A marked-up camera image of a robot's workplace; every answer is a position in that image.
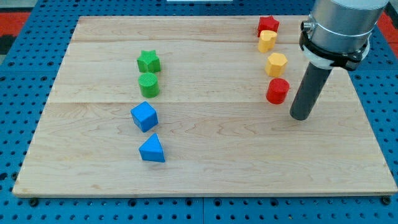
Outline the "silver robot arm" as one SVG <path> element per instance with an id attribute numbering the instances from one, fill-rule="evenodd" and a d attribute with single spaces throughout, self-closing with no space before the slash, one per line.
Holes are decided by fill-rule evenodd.
<path id="1" fill-rule="evenodd" d="M 316 0 L 300 25 L 300 48 L 320 69 L 356 70 L 388 0 Z"/>

